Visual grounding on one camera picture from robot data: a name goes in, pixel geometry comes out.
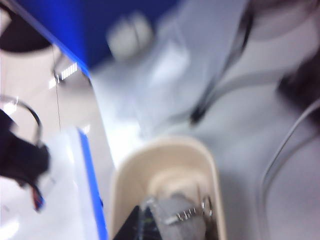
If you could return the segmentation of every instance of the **keyring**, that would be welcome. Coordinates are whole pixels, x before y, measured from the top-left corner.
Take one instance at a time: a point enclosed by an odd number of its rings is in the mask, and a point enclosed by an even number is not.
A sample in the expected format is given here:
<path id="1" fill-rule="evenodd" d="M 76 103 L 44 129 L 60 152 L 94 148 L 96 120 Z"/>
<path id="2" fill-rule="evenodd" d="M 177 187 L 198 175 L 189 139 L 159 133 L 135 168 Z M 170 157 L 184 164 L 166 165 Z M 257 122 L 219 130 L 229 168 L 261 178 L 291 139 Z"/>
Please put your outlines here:
<path id="1" fill-rule="evenodd" d="M 210 199 L 209 195 L 206 195 L 206 196 L 202 199 L 202 202 L 201 202 L 202 215 L 205 216 L 206 202 L 208 202 L 208 204 L 209 204 L 209 217 L 210 217 L 210 220 L 212 220 L 214 210 L 213 210 L 213 208 L 212 208 L 212 202 L 211 202 L 211 199 Z"/>

